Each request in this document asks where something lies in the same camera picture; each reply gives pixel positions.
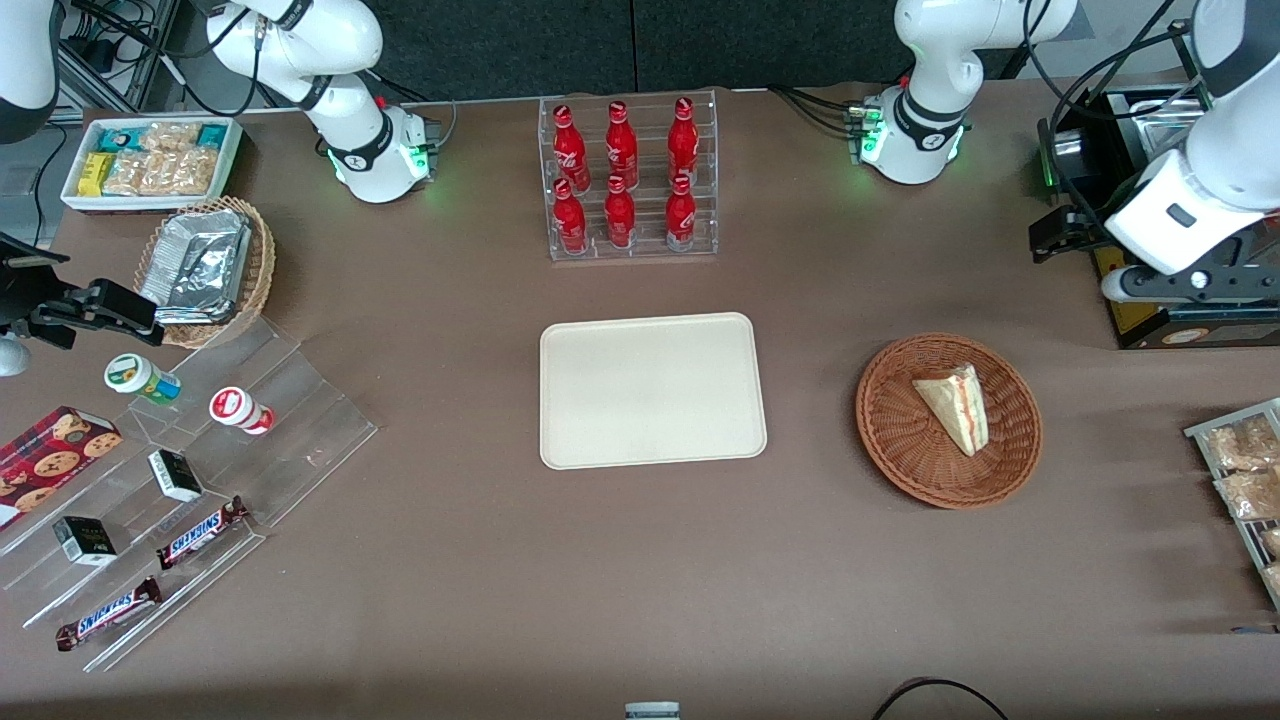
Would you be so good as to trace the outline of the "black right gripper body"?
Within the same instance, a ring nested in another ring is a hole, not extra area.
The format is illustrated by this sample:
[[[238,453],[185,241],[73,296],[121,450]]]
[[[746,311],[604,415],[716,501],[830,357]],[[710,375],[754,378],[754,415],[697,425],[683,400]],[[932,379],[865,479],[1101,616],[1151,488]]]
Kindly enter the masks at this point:
[[[46,305],[64,300],[69,284],[54,268],[69,260],[1,233],[3,334],[29,336],[29,320]]]

